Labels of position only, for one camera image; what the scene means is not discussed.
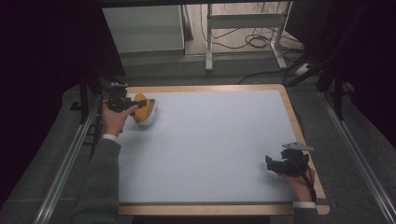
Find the white board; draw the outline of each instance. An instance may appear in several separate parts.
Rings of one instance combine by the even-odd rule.
[[[120,138],[121,203],[282,203],[293,197],[268,171],[296,141],[279,91],[145,93],[157,118],[128,118]]]

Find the yellow sponge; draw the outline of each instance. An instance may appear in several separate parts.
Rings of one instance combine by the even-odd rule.
[[[135,97],[134,97],[134,101],[142,101],[145,100],[147,101],[147,105],[143,106],[142,108],[137,109],[134,112],[134,120],[136,120],[136,122],[141,122],[144,121],[146,119],[149,118],[149,114],[150,114],[150,110],[152,109],[152,105],[151,105],[151,101],[148,100],[148,98],[146,98],[146,96],[143,93],[138,93]]]

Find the table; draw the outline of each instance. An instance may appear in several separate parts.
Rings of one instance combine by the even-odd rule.
[[[289,97],[281,85],[251,85],[251,86],[170,86],[170,87],[132,87],[129,93],[151,92],[195,92],[195,91],[278,91],[290,119],[296,139],[304,143],[298,121],[293,113]],[[316,174],[315,189],[318,198],[326,199],[323,188]],[[329,205],[318,205],[320,215],[328,214]],[[293,213],[291,203],[198,203],[198,204],[122,204],[121,215],[146,215],[146,216],[227,216],[227,215],[291,215]]]

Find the human hand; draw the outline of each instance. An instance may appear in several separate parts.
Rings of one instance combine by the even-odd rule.
[[[120,113],[114,112],[107,107],[107,104],[102,105],[102,121],[105,127],[105,133],[119,136],[126,119],[130,114],[136,111],[137,105],[129,107]]]
[[[285,175],[285,174],[278,174],[278,175],[286,180],[291,192],[293,192],[294,196],[297,197],[297,200],[299,202],[312,202],[311,193],[310,193],[308,186],[306,185],[306,182],[302,176],[294,177],[294,176]],[[308,167],[308,169],[305,172],[305,175],[311,181],[312,185],[314,185],[315,170]]]

